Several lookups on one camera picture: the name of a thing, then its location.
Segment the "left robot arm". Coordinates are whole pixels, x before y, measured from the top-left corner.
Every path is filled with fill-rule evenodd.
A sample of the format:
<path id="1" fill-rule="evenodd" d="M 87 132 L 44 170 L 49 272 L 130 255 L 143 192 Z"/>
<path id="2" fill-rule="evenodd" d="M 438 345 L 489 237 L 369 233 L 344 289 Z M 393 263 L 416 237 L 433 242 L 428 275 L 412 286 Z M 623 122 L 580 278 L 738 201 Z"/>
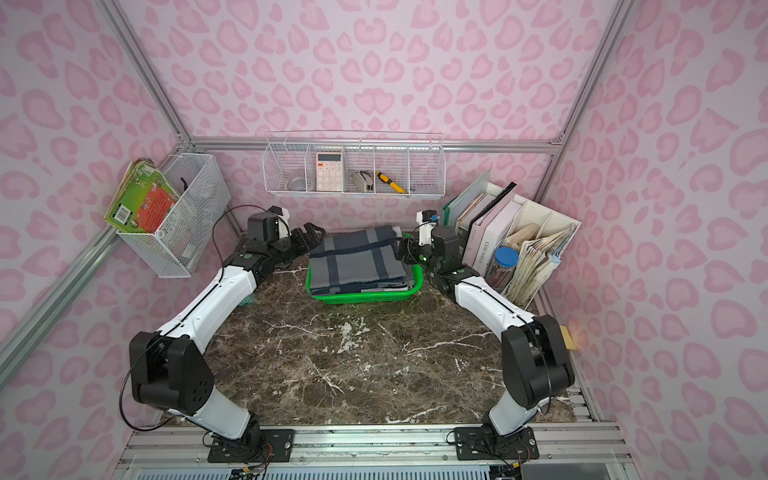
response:
<path id="1" fill-rule="evenodd" d="M 207 347 L 239 304 L 275 270 L 318 247 L 326 232 L 306 223 L 290 228 L 287 211 L 257 208 L 234 251 L 204 290 L 155 331 L 129 344 L 129 369 L 120 392 L 139 404 L 180 416 L 205 429 L 217 447 L 255 452 L 264 443 L 258 416 L 215 385 Z"/>

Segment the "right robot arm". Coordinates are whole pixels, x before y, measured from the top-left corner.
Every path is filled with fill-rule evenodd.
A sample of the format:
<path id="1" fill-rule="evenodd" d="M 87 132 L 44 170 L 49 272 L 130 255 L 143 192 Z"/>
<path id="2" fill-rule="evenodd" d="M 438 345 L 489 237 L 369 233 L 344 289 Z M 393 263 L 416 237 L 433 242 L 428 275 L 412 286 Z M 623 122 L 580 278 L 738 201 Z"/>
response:
<path id="1" fill-rule="evenodd" d="M 550 315 L 516 306 L 465 265 L 451 228 L 427 223 L 418 230 L 399 241 L 396 257 L 422 267 L 434 288 L 499 339 L 505 391 L 488 412 L 487 424 L 497 436 L 516 434 L 575 382 L 561 325 Z"/>

